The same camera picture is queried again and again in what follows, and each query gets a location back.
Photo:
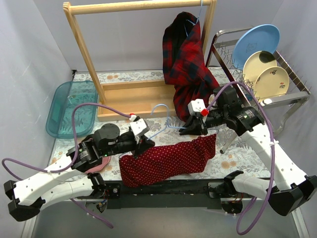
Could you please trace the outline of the red polka dot cloth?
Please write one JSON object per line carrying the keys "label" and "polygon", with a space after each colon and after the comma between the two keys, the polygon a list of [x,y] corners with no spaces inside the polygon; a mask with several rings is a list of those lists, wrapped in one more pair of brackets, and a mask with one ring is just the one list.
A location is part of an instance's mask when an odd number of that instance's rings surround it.
{"label": "red polka dot cloth", "polygon": [[178,175],[201,173],[215,156],[215,146],[216,134],[212,134],[152,147],[137,158],[124,155],[119,160],[121,179],[127,187],[140,187]]}

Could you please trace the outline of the red plaid skirt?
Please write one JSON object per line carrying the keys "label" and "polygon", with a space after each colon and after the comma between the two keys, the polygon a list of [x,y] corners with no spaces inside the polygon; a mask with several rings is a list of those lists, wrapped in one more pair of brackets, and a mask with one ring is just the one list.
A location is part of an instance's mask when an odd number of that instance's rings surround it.
{"label": "red plaid skirt", "polygon": [[208,103],[219,83],[205,66],[200,23],[188,12],[176,16],[162,39],[164,81],[173,85],[173,103],[177,117],[186,121],[188,104],[195,99]]}

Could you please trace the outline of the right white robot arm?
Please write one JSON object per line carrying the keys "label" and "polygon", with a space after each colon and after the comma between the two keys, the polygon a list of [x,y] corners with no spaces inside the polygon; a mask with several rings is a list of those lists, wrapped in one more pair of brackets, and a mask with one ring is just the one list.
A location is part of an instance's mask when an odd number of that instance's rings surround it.
{"label": "right white robot arm", "polygon": [[209,111],[202,99],[189,102],[189,118],[181,135],[205,135],[209,128],[225,124],[243,139],[268,169],[273,169],[273,184],[261,178],[234,171],[223,183],[211,189],[218,195],[235,197],[246,193],[260,199],[269,197],[268,203],[279,215],[286,216],[311,199],[317,191],[316,176],[308,176],[278,145],[271,140],[267,123],[253,107],[244,107],[235,89],[216,88],[216,106]]}

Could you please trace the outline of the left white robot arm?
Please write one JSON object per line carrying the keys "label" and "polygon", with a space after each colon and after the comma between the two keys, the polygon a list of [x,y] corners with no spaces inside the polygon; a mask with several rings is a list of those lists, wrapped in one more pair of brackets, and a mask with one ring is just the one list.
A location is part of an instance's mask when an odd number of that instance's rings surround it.
{"label": "left white robot arm", "polygon": [[125,133],[113,123],[104,124],[44,171],[20,181],[5,182],[10,215],[21,222],[61,201],[104,197],[108,189],[105,181],[100,173],[90,170],[100,166],[107,156],[132,152],[138,157],[154,147],[155,143],[145,135],[148,131],[143,119],[131,122]]}

